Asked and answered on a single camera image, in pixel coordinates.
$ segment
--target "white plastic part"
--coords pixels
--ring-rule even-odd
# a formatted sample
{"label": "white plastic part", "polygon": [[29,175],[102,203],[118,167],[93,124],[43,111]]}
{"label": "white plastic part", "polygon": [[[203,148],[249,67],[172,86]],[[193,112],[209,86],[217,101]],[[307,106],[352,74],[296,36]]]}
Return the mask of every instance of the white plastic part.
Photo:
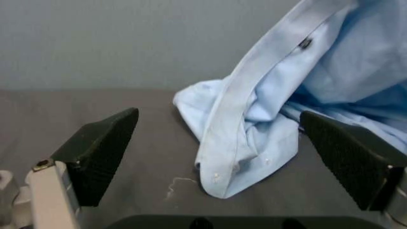
{"label": "white plastic part", "polygon": [[79,229],[66,187],[56,166],[30,172],[31,209],[37,229]]}
{"label": "white plastic part", "polygon": [[12,204],[18,193],[19,187],[13,174],[0,170],[0,229],[17,228],[12,218]]}
{"label": "white plastic part", "polygon": [[28,186],[20,187],[13,202],[13,221],[17,228],[32,225],[31,193]]}

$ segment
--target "light blue shirt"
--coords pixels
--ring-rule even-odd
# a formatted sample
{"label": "light blue shirt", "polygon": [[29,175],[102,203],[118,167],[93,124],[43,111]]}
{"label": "light blue shirt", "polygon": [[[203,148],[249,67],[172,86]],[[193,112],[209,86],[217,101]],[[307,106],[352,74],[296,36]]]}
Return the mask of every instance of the light blue shirt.
{"label": "light blue shirt", "polygon": [[178,92],[173,102],[200,140],[205,191],[228,198],[288,162],[304,110],[363,126],[407,154],[406,3],[303,0],[229,76]]}

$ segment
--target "textured rubber pad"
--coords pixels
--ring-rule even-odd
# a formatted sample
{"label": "textured rubber pad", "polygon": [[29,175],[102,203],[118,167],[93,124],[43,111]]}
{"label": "textured rubber pad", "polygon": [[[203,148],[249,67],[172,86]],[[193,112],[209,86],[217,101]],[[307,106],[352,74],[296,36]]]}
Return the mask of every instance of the textured rubber pad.
{"label": "textured rubber pad", "polygon": [[81,206],[97,206],[119,166],[138,120],[127,109],[81,127],[51,158],[67,165]]}
{"label": "textured rubber pad", "polygon": [[324,164],[362,210],[383,210],[407,157],[371,131],[303,112],[301,125]]}

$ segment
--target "gray table surface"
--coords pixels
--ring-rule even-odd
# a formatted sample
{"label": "gray table surface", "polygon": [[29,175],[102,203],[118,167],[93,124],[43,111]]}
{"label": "gray table surface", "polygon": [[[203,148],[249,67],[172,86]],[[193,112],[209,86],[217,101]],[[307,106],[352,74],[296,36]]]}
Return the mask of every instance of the gray table surface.
{"label": "gray table surface", "polygon": [[298,154],[273,175],[229,198],[207,195],[193,162],[198,141],[157,90],[0,91],[0,169],[20,184],[78,128],[128,107],[140,118],[121,165],[97,208],[84,208],[84,228],[99,229],[134,214],[354,216],[362,212],[301,137]]}

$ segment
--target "gray wall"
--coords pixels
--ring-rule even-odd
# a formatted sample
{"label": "gray wall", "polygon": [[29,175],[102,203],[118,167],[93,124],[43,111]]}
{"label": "gray wall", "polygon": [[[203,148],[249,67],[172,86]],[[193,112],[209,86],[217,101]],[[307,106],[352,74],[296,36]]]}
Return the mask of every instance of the gray wall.
{"label": "gray wall", "polygon": [[227,76],[298,0],[0,0],[0,88],[166,88]]}

